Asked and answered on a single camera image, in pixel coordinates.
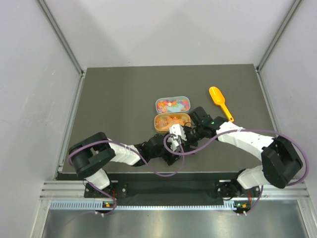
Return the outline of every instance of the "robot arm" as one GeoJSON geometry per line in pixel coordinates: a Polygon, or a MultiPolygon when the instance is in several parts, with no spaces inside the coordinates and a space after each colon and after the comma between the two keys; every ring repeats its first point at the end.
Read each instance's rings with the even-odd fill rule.
{"type": "MultiPolygon", "coordinates": [[[[188,152],[193,150],[193,147],[197,147],[198,141],[203,138],[212,138],[226,131],[242,129],[224,118],[212,119],[202,107],[191,111],[189,116],[195,124],[193,128],[181,125],[170,128],[170,133],[175,136],[168,139],[168,146],[173,151],[179,149],[179,143],[182,144],[184,151],[188,152]]],[[[90,181],[99,189],[108,189],[111,187],[111,182],[102,169],[106,163],[113,161],[131,166],[144,165],[139,155],[131,149],[138,151],[147,162],[157,157],[162,157],[168,165],[177,161],[179,156],[165,149],[164,137],[165,135],[156,134],[149,141],[125,147],[113,143],[96,144],[76,153],[79,148],[91,143],[109,140],[100,132],[72,146],[69,153],[79,178],[90,181]]],[[[284,188],[303,166],[291,142],[280,136],[274,138],[253,132],[232,132],[219,136],[218,141],[243,149],[262,161],[261,166],[242,170],[237,174],[236,179],[228,182],[231,187],[235,187],[235,195],[243,193],[245,189],[265,184],[284,188]]]]}

